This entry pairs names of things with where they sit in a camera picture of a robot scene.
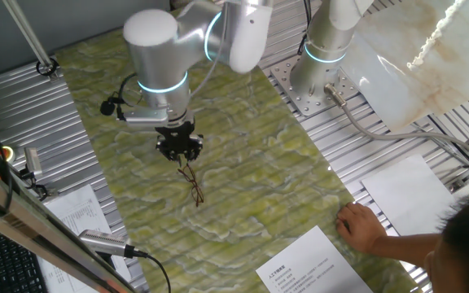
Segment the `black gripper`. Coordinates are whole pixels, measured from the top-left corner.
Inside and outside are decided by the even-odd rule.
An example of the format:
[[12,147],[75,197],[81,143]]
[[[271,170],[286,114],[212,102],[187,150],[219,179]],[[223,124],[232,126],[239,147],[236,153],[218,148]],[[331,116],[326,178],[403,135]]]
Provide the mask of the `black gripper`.
[[196,160],[203,150],[203,136],[192,135],[195,130],[194,122],[184,122],[176,128],[158,127],[156,150],[158,150],[167,160],[176,162],[182,166],[181,155],[185,151],[186,162]]

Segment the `person's hand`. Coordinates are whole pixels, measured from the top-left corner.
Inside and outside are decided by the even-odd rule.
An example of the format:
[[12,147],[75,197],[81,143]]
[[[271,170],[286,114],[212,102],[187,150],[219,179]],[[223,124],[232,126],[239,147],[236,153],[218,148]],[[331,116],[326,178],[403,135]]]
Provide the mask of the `person's hand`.
[[337,213],[335,226],[338,234],[359,252],[377,255],[386,230],[370,208],[359,203],[346,203]]

